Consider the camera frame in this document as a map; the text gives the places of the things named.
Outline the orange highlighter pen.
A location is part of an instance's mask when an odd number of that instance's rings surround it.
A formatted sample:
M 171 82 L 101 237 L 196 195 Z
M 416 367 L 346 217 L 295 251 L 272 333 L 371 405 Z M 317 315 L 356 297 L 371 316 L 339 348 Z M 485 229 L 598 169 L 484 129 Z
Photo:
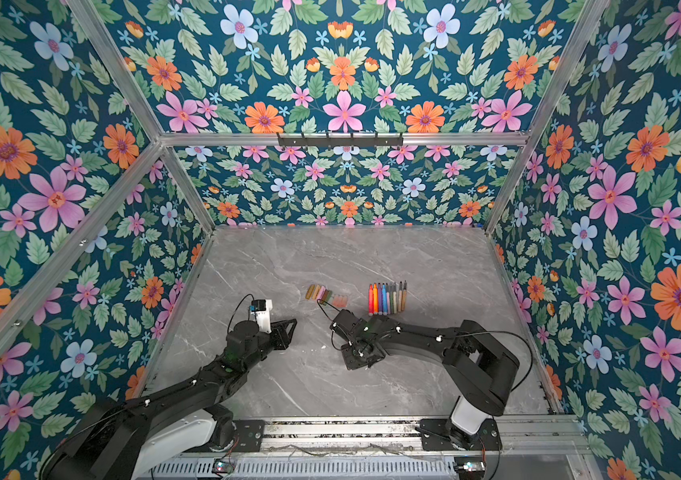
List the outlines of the orange highlighter pen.
M 372 285 L 372 314 L 373 315 L 378 315 L 380 310 L 379 306 L 379 288 L 378 284 L 373 284 Z

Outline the red pen cap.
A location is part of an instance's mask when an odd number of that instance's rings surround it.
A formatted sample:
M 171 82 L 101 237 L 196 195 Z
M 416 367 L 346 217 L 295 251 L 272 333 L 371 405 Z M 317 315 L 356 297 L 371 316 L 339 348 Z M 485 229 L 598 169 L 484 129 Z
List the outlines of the red pen cap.
M 349 298 L 347 296 L 334 296 L 332 298 L 332 306 L 343 309 L 348 305 Z

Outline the tan brown pen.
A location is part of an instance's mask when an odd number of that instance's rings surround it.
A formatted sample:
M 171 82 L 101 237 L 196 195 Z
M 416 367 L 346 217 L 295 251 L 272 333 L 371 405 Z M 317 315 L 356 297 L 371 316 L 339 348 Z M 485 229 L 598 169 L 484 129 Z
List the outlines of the tan brown pen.
M 402 304 L 402 311 L 404 312 L 406 307 L 407 307 L 407 300 L 408 300 L 408 282 L 404 281 L 404 292 L 403 292 L 403 304 Z

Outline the blue highlighter pen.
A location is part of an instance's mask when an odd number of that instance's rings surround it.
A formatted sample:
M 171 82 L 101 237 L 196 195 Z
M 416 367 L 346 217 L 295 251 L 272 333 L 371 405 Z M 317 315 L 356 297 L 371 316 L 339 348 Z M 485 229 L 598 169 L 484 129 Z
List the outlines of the blue highlighter pen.
M 389 314 L 389 292 L 388 292 L 388 287 L 384 283 L 381 284 L 380 306 L 381 306 L 382 314 L 388 315 Z

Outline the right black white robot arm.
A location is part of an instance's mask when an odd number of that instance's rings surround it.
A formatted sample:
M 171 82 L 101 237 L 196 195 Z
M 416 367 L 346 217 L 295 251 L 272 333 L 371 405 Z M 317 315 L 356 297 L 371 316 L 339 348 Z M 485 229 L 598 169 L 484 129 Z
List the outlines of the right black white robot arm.
M 496 338 L 496 331 L 473 320 L 458 327 L 432 328 L 386 315 L 358 318 L 349 310 L 336 314 L 330 330 L 344 340 L 340 352 L 348 370 L 371 368 L 395 355 L 442 366 L 460 397 L 442 432 L 434 427 L 422 432 L 459 449 L 493 443 L 492 427 L 505 413 L 521 365 Z

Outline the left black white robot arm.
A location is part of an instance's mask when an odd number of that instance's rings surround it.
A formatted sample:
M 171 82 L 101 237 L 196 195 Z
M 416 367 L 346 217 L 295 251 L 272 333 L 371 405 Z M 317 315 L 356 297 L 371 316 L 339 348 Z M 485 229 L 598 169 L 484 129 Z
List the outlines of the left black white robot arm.
M 170 458 L 214 443 L 228 448 L 232 412 L 220 405 L 246 383 L 248 372 L 274 350 L 290 346 L 296 319 L 236 324 L 226 349 L 187 380 L 148 396 L 116 402 L 104 398 L 50 454 L 42 479 L 134 479 Z

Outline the left small circuit board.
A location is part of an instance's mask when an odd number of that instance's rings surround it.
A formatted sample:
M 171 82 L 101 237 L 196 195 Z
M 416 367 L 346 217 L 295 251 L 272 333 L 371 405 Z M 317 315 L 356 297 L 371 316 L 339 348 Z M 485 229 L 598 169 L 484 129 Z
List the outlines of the left small circuit board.
M 234 464 L 224 461 L 222 459 L 214 460 L 212 464 L 212 472 L 216 475 L 228 475 L 234 472 Z

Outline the small circuit board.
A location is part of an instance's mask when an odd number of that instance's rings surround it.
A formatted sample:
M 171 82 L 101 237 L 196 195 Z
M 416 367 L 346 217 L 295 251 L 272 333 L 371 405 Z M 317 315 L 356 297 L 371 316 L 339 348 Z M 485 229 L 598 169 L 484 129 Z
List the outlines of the small circuit board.
M 228 475 L 234 472 L 234 464 L 224 461 L 222 459 L 214 460 L 212 464 L 212 472 L 216 475 Z
M 457 457 L 454 470 L 458 480 L 483 480 L 487 473 L 486 462 L 476 458 Z

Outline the right small circuit board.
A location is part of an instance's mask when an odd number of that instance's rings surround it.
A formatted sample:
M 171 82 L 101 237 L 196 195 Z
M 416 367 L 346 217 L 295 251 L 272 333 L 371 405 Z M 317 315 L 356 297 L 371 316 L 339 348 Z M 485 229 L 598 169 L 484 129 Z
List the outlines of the right small circuit board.
M 457 457 L 454 470 L 458 480 L 483 480 L 487 473 L 486 462 L 476 458 Z

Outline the black hook rack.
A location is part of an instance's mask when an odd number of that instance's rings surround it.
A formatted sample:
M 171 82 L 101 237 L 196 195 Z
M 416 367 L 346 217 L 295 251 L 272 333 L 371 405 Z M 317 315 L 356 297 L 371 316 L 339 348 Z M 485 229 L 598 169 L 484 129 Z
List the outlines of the black hook rack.
M 316 148 L 335 148 L 335 147 L 400 147 L 405 144 L 403 134 L 380 134 L 380 133 L 359 133 L 359 134 L 278 134 L 278 146 L 280 147 L 316 147 Z

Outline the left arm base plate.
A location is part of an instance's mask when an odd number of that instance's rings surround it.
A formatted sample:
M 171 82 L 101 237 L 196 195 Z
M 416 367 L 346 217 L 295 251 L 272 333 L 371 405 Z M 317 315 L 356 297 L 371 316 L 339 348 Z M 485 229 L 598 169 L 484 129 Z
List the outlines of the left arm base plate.
M 224 452 L 260 452 L 264 441 L 264 420 L 232 420 L 222 430 Z

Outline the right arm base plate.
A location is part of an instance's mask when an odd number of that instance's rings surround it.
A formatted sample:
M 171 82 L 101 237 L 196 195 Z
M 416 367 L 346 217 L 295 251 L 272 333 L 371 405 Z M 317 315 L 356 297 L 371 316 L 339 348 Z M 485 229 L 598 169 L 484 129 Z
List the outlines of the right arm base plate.
M 477 433 L 467 433 L 448 418 L 424 418 L 416 427 L 425 451 L 501 451 L 503 442 L 494 418 L 486 419 Z

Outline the aluminium front rail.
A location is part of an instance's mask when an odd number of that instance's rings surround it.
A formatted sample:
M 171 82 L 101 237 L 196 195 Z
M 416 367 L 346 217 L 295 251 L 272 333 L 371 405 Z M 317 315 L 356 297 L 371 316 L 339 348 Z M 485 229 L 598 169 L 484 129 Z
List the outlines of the aluminium front rail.
M 416 432 L 424 419 L 442 417 L 272 417 L 264 419 L 264 441 L 260 454 L 267 453 L 363 453 L 390 452 L 406 456 L 430 454 L 506 455 L 589 455 L 592 449 L 570 415 L 510 415 L 496 418 L 503 449 L 501 451 L 425 451 Z M 184 452 L 224 454 L 222 430 L 204 414 L 188 416 L 164 432 L 146 440 L 142 447 L 130 447 L 121 456 L 136 457 L 148 469 Z

